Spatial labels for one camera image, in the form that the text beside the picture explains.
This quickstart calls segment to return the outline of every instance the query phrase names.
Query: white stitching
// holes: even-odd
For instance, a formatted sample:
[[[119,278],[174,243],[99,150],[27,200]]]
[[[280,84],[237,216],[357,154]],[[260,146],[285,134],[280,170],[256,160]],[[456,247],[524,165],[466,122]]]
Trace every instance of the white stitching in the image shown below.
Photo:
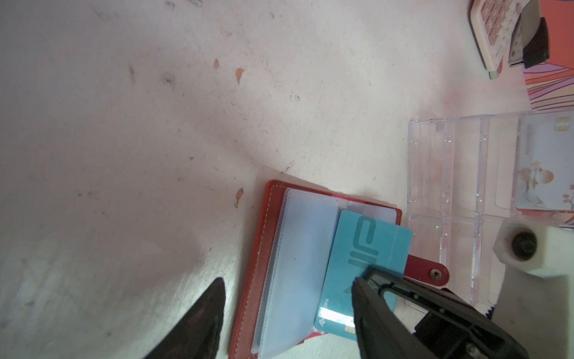
[[[291,197],[291,192],[287,193],[287,199],[284,199],[283,201],[285,201],[285,208],[287,208],[287,206],[289,205],[289,198]],[[279,253],[280,249],[281,249],[281,240],[283,239],[283,232],[281,232],[278,241],[277,241],[277,253]],[[279,261],[277,260],[277,258],[275,259],[275,263],[273,264],[273,274],[271,276],[271,280],[269,281],[269,294],[271,294],[271,291],[273,290],[273,279],[275,278],[275,274],[276,271],[275,269],[277,268],[277,263]],[[265,337],[265,327],[267,326],[267,318],[268,316],[265,315],[263,316],[263,325],[261,326],[261,341],[259,342],[259,350],[261,351],[261,343],[263,343],[263,338]]]
[[[261,232],[261,239],[259,241],[259,249],[257,250],[257,258],[255,259],[255,269],[253,270],[253,275],[251,276],[251,284],[249,284],[249,290],[247,291],[247,301],[245,302],[245,309],[247,309],[247,306],[249,305],[249,296],[251,295],[251,288],[253,287],[253,281],[255,280],[255,274],[257,273],[257,265],[259,264],[259,254],[261,253],[261,245],[263,244],[263,235],[265,234],[265,224],[267,223],[267,214],[269,213],[269,207],[271,206],[271,198],[272,198],[274,187],[286,188],[285,186],[279,186],[276,184],[276,185],[271,186],[271,190],[269,191],[269,201],[267,203],[267,210],[265,211],[265,220],[263,220],[263,231]],[[243,323],[245,321],[245,312],[246,312],[246,310],[243,311],[243,316],[241,317],[241,327],[239,328],[239,334],[237,335],[237,343],[239,343],[239,339],[241,338],[241,332],[243,331]],[[233,353],[234,358],[237,358],[237,349],[239,349],[239,345],[235,346],[235,352]]]

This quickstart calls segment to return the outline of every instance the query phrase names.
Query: card chip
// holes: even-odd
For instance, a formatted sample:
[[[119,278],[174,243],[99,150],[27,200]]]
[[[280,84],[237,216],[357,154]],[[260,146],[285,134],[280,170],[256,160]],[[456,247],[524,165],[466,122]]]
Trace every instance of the card chip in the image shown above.
[[[558,117],[554,125],[554,131],[568,131],[570,129],[569,117]]]
[[[351,334],[355,334],[355,335],[357,334],[355,328],[349,327],[348,325],[345,325],[345,331],[347,333],[351,333]]]

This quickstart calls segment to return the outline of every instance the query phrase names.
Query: white table surface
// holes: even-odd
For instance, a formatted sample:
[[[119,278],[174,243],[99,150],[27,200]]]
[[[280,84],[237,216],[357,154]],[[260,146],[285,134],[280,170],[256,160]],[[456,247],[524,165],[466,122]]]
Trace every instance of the white table surface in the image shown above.
[[[142,358],[217,276],[227,357],[267,180],[406,210],[410,120],[529,108],[469,1],[170,1],[0,3],[2,357]]]

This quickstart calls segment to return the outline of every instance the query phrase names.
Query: card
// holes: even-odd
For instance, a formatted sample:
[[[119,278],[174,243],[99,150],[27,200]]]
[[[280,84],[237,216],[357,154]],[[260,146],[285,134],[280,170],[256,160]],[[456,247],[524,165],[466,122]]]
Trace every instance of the card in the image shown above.
[[[574,111],[520,119],[515,205],[519,210],[574,210]]]
[[[341,211],[321,291],[315,328],[356,340],[351,287],[369,265],[404,273],[413,232],[362,214]],[[384,296],[394,310],[396,296]]]

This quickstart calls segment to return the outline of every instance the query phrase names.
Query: blue card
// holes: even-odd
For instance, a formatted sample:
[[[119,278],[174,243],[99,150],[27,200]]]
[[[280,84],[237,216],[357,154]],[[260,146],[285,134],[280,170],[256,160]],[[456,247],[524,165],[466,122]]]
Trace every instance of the blue card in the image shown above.
[[[369,265],[404,273],[413,232],[343,210],[335,232],[315,328],[356,340],[351,286]],[[397,297],[384,295],[391,310]]]

